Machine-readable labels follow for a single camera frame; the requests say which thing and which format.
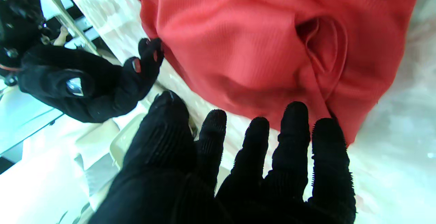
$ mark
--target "table surface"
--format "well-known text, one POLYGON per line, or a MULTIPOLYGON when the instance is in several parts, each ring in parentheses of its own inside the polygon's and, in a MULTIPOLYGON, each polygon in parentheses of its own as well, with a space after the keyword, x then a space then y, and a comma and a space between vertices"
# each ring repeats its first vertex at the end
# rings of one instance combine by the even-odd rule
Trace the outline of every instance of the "table surface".
MULTIPOLYGON (((137 0, 74 0, 120 61, 137 55, 145 37, 137 0)), ((348 153, 354 173, 357 223, 433 220, 436 206, 436 0, 418 0, 397 78, 369 113, 348 153)), ((158 81, 179 94, 198 126, 216 107, 193 93, 164 62, 158 81)), ((249 120, 228 113, 222 166, 231 168, 249 120)), ((277 147, 271 131, 264 174, 277 147)), ((309 173, 313 161, 309 160, 309 173)), ((304 198, 311 195, 310 186, 304 198)))

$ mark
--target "red fingernail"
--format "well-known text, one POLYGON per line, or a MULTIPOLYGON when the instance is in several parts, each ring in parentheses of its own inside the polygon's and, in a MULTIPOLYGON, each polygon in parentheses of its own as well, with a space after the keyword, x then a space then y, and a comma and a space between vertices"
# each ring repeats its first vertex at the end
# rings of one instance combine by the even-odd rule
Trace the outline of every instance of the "red fingernail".
POLYGON ((136 73, 141 73, 141 62, 138 58, 134 59, 133 61, 134 70, 136 73))

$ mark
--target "person's hand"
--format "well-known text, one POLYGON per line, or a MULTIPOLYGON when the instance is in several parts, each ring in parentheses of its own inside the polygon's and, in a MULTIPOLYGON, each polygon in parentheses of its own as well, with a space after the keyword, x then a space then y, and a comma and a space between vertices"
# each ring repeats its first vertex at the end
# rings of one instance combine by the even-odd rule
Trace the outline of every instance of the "person's hand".
POLYGON ((18 84, 22 92, 72 118, 102 123, 134 109, 156 81, 164 58, 161 40, 141 42, 141 58, 129 58, 124 66, 82 50, 34 47, 22 58, 18 84))
POLYGON ((68 28, 65 26, 61 26, 61 33, 62 36, 68 36, 70 33, 68 32, 68 28))
POLYGON ((188 120, 174 92, 155 98, 89 224, 232 223, 214 199, 226 113, 211 111, 197 142, 188 120))
POLYGON ((312 133, 313 191, 308 202, 307 147, 310 142, 307 107, 293 102, 281 122, 279 145, 272 155, 272 170, 263 179, 268 149, 268 120, 257 117, 246 131, 243 148, 216 198, 236 223, 353 223, 355 198, 348 169, 344 135, 331 118, 316 122, 312 133))
POLYGON ((349 159, 333 119, 315 125, 313 196, 302 200, 310 142, 307 113, 300 102, 287 107, 265 179, 269 123, 253 119, 231 174, 214 198, 226 114, 211 111, 195 143, 185 104, 174 92, 164 92, 140 124, 122 170, 89 224, 352 223, 356 209, 349 159))

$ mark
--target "red fabric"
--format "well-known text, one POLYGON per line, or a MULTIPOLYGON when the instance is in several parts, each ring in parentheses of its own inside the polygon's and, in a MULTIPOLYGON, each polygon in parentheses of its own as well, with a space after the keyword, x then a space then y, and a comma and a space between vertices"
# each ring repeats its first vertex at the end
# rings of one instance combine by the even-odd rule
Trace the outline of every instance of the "red fabric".
POLYGON ((394 81, 416 0, 140 0, 143 28, 205 100, 280 128, 293 100, 348 144, 394 81))

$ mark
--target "black glove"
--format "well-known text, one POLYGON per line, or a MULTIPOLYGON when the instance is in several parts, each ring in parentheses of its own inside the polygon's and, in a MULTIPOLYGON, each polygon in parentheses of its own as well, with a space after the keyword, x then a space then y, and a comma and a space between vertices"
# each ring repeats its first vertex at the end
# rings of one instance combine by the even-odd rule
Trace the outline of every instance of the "black glove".
POLYGON ((89 224, 232 223, 214 199, 226 113, 213 110, 193 141, 183 101, 158 96, 89 224))
POLYGON ((25 53, 17 75, 22 92, 85 123, 127 114, 150 91, 164 59, 161 40, 142 39, 140 59, 124 66, 82 50, 39 45, 25 53))
POLYGON ((355 200, 341 128, 322 119, 313 131, 313 197, 307 184, 310 141, 307 107, 288 106, 272 167, 262 178, 268 120, 246 131, 231 174, 216 199, 226 116, 209 113, 194 143, 185 104, 173 92, 157 97, 124 158, 124 166, 96 214, 96 223, 352 223, 355 200))
POLYGON ((310 142, 307 107, 293 102, 281 122, 279 145, 272 155, 272 170, 263 179, 269 124, 255 118, 246 131, 243 148, 216 198, 235 223, 353 223, 355 198, 349 158, 342 129, 330 118, 313 129, 313 191, 308 202, 307 147, 310 142))

